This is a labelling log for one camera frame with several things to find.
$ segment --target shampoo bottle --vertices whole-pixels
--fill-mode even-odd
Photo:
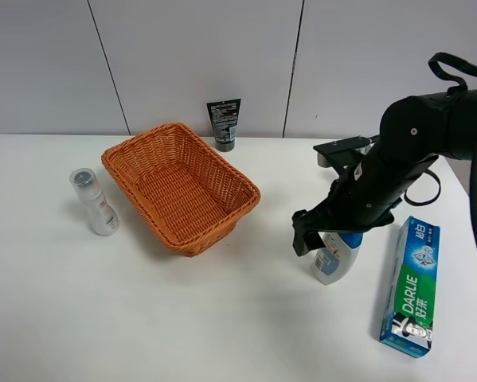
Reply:
[[[118,216],[107,203],[95,173],[91,169],[78,169],[70,175],[70,183],[86,207],[89,220],[96,233],[110,236],[118,229]]]
[[[312,271],[325,285],[338,281],[350,270],[362,244],[362,233],[328,232],[323,236],[324,248],[318,250]]]

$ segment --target darlie toothpaste box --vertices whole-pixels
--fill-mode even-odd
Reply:
[[[397,239],[380,342],[413,357],[431,349],[440,227],[409,217]]]

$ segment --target black robotic arm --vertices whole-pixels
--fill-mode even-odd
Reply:
[[[447,74],[440,62],[477,76],[473,64],[437,53],[429,61],[431,70],[457,86],[392,104],[381,119],[379,138],[315,146],[319,164],[333,167],[339,178],[324,201],[293,215],[298,256],[323,247],[319,232],[366,232],[392,223],[390,210],[422,173],[431,173],[428,168],[439,154],[472,159],[477,148],[477,90],[469,91],[464,79]],[[364,154],[370,143],[374,145]]]

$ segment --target deodorant bottle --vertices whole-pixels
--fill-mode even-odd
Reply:
[[[311,267],[316,278],[323,284],[330,285],[348,273],[357,258],[362,237],[362,233],[356,232],[325,233],[325,247],[318,250]]]
[[[86,207],[96,233],[110,236],[118,229],[118,216],[105,200],[104,191],[91,169],[78,169],[70,175],[77,196]]]

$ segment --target table surface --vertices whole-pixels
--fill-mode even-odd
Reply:
[[[291,249],[291,215],[328,193],[322,140],[239,138],[222,156],[261,202],[222,241],[188,259],[166,250],[100,163],[128,137],[0,135],[0,382],[477,381],[477,252],[468,198],[442,158],[433,205],[405,203],[365,235],[338,283]],[[88,228],[68,176],[96,171],[120,218]],[[423,176],[416,200],[436,191]],[[431,352],[413,359],[377,340],[399,227],[442,229]]]

